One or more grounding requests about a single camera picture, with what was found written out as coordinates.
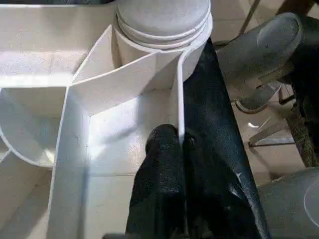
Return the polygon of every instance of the curved white plastic wall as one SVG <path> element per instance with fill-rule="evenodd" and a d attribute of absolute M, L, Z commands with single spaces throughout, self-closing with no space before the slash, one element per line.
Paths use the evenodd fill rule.
<path fill-rule="evenodd" d="M 111 169 L 134 175 L 145 157 L 145 141 L 159 124 L 175 125 L 182 141 L 182 84 L 210 36 L 212 17 L 189 45 L 163 51 L 129 40 L 118 26 L 114 3 L 6 6 L 0 13 L 4 10 L 11 15 L 0 14 L 0 20 L 13 22 L 5 32 L 14 44 L 0 46 L 6 55 L 0 63 L 0 170 L 5 162 L 15 170 L 23 166 L 22 173 L 4 174 L 8 184 L 0 182 L 0 192 L 12 190 L 4 200 L 15 197 L 10 177 L 17 185 L 25 185 L 30 175 L 34 180 L 0 216 L 0 238 L 14 238 L 15 227 L 21 228 L 21 239 L 26 231 L 37 239 L 91 238 L 91 219 L 97 218 L 89 203 L 94 180 L 113 175 Z M 15 39 L 24 28 L 28 31 Z M 35 62 L 25 71 L 29 58 Z M 16 220 L 43 201 L 42 213 L 35 213 L 45 231 Z"/>

